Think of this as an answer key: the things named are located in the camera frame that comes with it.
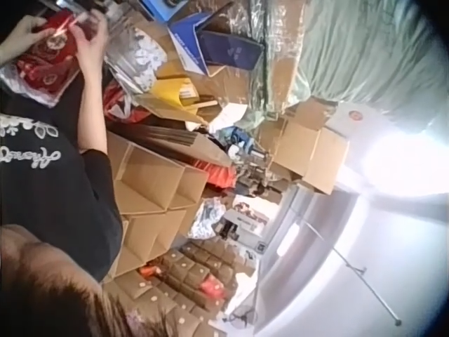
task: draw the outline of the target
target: white wall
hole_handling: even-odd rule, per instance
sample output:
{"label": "white wall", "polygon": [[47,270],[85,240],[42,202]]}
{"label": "white wall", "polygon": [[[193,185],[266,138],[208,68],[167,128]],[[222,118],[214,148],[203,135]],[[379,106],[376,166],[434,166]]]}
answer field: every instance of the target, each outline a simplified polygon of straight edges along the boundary
{"label": "white wall", "polygon": [[368,268],[367,281],[403,320],[402,327],[394,326],[369,290],[340,264],[316,297],[306,292],[326,275],[323,270],[275,325],[257,336],[419,336],[418,329],[429,323],[448,292],[448,236],[441,220],[412,218],[369,206],[347,256],[356,267]]}

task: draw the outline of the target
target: person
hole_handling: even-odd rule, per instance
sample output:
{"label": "person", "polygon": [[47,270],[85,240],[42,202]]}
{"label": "person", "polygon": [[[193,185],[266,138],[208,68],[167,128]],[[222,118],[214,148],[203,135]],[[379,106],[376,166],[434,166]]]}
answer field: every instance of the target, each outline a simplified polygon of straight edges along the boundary
{"label": "person", "polygon": [[[163,318],[136,325],[99,283],[123,229],[102,111],[107,21],[92,14],[98,31],[90,41],[78,26],[69,28],[83,79],[53,110],[13,98],[0,114],[2,336],[175,335]],[[0,44],[0,63],[51,36],[52,29],[33,32],[45,22],[24,17]],[[74,101],[69,92],[79,84]]]}

